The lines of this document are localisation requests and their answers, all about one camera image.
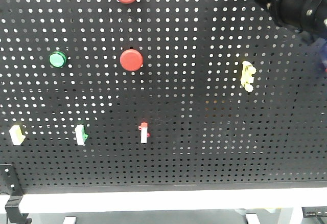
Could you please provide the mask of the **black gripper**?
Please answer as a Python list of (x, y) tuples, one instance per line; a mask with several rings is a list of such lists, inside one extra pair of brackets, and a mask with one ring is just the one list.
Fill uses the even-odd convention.
[(254, 0), (276, 25), (310, 34), (324, 33), (324, 0)]

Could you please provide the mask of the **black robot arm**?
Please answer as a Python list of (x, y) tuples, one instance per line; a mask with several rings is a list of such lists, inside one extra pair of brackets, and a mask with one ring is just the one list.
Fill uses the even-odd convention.
[(326, 0), (254, 0), (275, 24), (301, 36), (308, 44), (326, 40)]

